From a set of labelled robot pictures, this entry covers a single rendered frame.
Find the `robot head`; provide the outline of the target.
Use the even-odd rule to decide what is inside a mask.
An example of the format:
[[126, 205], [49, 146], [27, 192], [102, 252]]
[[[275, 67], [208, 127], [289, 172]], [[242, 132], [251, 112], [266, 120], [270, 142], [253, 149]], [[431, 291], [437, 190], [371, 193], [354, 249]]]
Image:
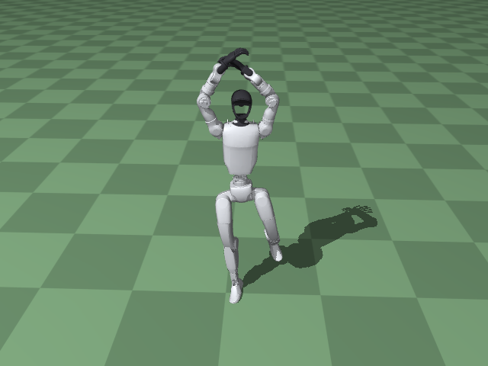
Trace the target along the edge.
[[[233, 123], [234, 125], [238, 127], [244, 127], [249, 125], [249, 123], [245, 123], [246, 118], [249, 116], [249, 113], [252, 108], [252, 97], [251, 95], [246, 91], [246, 90], [237, 90], [233, 93], [231, 97], [231, 102], [232, 102], [232, 109], [233, 113], [236, 116], [236, 119], [238, 123]], [[247, 114], [237, 114], [235, 112], [234, 106], [239, 105], [240, 107], [246, 105], [249, 106]], [[232, 121], [231, 121], [232, 122]]]

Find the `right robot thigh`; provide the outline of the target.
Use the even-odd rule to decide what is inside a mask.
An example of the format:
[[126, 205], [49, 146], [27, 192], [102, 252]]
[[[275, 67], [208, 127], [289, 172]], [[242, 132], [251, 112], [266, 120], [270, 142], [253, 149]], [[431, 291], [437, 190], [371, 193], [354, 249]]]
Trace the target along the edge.
[[217, 226], [223, 246], [230, 247], [232, 252], [238, 249], [239, 239], [233, 235], [232, 199], [230, 189], [217, 195], [216, 203]]

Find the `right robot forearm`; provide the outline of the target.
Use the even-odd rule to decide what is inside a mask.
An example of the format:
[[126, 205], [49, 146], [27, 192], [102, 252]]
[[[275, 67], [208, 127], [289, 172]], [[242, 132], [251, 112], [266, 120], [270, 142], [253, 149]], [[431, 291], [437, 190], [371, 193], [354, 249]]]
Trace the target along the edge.
[[200, 94], [204, 93], [206, 95], [213, 95], [215, 88], [218, 86], [222, 75], [225, 73], [225, 71], [222, 74], [217, 73], [217, 69], [221, 66], [221, 63], [217, 63], [213, 67], [213, 72], [210, 74], [209, 78], [207, 79], [205, 85], [202, 86]]

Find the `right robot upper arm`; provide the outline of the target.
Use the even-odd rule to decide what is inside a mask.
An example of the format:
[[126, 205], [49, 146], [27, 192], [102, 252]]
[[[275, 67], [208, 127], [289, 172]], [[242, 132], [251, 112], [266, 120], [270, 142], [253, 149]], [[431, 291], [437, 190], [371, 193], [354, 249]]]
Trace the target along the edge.
[[209, 108], [210, 104], [211, 100], [209, 95], [201, 93], [198, 96], [197, 106], [205, 119], [210, 134], [220, 140], [223, 135], [223, 123], [220, 120], [217, 120], [216, 114]]

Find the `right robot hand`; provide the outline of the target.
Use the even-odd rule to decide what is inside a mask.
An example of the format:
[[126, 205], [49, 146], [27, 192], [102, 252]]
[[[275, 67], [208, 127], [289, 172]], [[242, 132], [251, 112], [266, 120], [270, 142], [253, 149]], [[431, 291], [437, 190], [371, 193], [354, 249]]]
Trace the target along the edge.
[[222, 74], [225, 70], [228, 69], [228, 64], [230, 64], [236, 57], [240, 56], [241, 54], [249, 55], [247, 49], [237, 48], [233, 52], [229, 53], [227, 57], [222, 61], [220, 60], [221, 66], [217, 69], [218, 74]]

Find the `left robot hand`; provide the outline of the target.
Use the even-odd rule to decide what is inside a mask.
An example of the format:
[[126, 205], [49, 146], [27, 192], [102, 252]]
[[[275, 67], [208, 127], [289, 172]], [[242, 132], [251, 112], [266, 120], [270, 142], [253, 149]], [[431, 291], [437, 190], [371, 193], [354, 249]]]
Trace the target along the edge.
[[[223, 56], [223, 57], [220, 57], [219, 60], [217, 61], [218, 63], [220, 62], [220, 60], [224, 60], [227, 56]], [[238, 60], [233, 60], [230, 64], [228, 64], [228, 67], [235, 67], [237, 68], [238, 70], [241, 71], [241, 75], [244, 75], [244, 73], [247, 75], [247, 76], [252, 76], [253, 74], [253, 71], [248, 68], [248, 66], [244, 66], [240, 61]]]

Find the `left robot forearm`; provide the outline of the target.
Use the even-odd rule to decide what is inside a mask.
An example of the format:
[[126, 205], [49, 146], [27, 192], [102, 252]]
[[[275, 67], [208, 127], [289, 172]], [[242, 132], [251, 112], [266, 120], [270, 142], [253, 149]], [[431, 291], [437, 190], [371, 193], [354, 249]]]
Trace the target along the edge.
[[252, 85], [256, 89], [258, 89], [261, 96], [266, 96], [270, 92], [275, 92], [274, 89], [269, 84], [267, 84], [265, 82], [265, 80], [260, 75], [255, 73], [254, 69], [252, 69], [252, 68], [250, 68], [250, 69], [253, 71], [252, 76], [247, 76], [244, 73], [244, 78], [249, 80], [252, 83]]

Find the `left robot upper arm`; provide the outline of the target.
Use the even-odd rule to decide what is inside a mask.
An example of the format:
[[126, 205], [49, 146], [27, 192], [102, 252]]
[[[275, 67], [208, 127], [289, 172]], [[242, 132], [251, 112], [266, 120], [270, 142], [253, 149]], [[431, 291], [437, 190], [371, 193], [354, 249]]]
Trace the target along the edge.
[[261, 140], [269, 136], [273, 129], [273, 123], [275, 121], [275, 115], [277, 113], [279, 105], [279, 97], [275, 92], [270, 92], [265, 96], [265, 103], [267, 108], [262, 117], [262, 121], [258, 123], [259, 137]]

